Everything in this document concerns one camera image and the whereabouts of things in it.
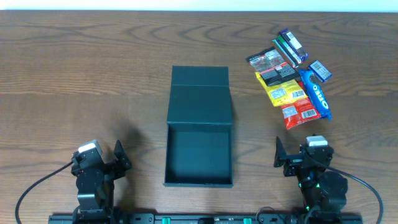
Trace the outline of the yellow Hacks candy bag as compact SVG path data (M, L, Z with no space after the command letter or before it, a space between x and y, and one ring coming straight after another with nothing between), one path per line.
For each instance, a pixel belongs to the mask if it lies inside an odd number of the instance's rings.
M299 86L296 80L289 80L278 85L267 86L259 72L256 72L255 74L256 78L265 89L272 105L275 107L291 104L297 100L307 98L307 94Z

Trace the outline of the dark green box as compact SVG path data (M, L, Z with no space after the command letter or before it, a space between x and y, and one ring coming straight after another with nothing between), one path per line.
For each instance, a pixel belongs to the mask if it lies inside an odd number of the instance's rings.
M164 186L233 186L233 107L227 67L172 67Z

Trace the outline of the black red snack packet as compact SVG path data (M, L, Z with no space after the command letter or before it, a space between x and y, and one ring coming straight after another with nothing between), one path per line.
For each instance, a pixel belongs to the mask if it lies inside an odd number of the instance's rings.
M287 63L281 54L271 47L246 58L260 74L267 86L278 85L298 78L299 72Z

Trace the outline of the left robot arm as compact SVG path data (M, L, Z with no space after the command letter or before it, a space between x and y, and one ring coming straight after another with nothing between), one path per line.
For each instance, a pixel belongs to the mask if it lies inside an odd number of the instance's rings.
M119 140L114 159L105 163L97 140L82 144L71 158L72 175L76 177L79 206L73 211L73 223L118 223L114 211L114 181L132 168L131 161Z

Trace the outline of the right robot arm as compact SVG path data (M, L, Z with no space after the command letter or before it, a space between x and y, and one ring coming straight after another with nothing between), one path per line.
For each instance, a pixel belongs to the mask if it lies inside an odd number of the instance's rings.
M339 222L347 202L348 180L327 169L334 153L328 141L323 136L309 136L296 155L286 153L280 138L276 138L275 144L274 167L283 167L284 176L297 178L308 210L305 218Z

